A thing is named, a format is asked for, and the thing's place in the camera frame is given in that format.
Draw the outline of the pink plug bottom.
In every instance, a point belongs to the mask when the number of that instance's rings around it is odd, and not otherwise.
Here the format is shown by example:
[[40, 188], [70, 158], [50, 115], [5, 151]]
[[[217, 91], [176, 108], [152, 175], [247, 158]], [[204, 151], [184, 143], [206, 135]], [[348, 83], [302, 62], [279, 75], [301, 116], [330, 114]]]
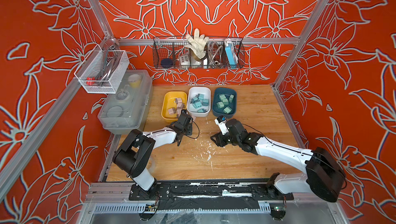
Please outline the pink plug bottom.
[[176, 104], [180, 104], [182, 102], [183, 102], [182, 98], [175, 98], [175, 103]]

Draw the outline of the green plug top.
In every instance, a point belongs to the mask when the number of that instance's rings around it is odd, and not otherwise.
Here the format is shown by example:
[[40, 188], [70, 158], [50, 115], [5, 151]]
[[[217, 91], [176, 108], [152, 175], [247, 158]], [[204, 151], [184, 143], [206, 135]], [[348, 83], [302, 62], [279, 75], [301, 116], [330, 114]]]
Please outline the green plug top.
[[223, 102], [223, 104], [224, 104], [225, 106], [228, 106], [228, 105], [229, 105], [229, 101], [228, 101], [227, 98], [226, 98], [226, 99], [223, 99], [222, 102]]

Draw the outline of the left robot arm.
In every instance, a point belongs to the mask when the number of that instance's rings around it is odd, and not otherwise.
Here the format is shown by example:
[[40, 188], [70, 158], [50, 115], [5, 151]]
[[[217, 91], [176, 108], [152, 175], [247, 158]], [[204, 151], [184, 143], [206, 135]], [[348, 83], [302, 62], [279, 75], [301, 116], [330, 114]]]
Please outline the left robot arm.
[[184, 136], [192, 135], [193, 118], [182, 111], [177, 121], [152, 132], [132, 130], [114, 152], [112, 162], [127, 173], [135, 184], [148, 195], [156, 193], [157, 180], [147, 169], [152, 151], [158, 147], [180, 145]]

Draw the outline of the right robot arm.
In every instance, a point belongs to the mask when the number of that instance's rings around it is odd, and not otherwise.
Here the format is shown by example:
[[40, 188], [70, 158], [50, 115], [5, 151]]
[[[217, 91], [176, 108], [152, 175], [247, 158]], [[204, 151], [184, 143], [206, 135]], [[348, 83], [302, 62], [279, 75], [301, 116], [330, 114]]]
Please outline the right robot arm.
[[344, 170], [324, 148], [315, 150], [286, 145], [267, 138], [262, 133], [248, 132], [236, 120], [224, 116], [215, 119], [220, 132], [211, 140], [218, 147], [238, 146], [247, 153], [268, 157], [299, 170], [299, 173], [275, 173], [268, 181], [268, 187], [276, 193], [313, 193], [327, 202], [336, 202], [346, 183]]

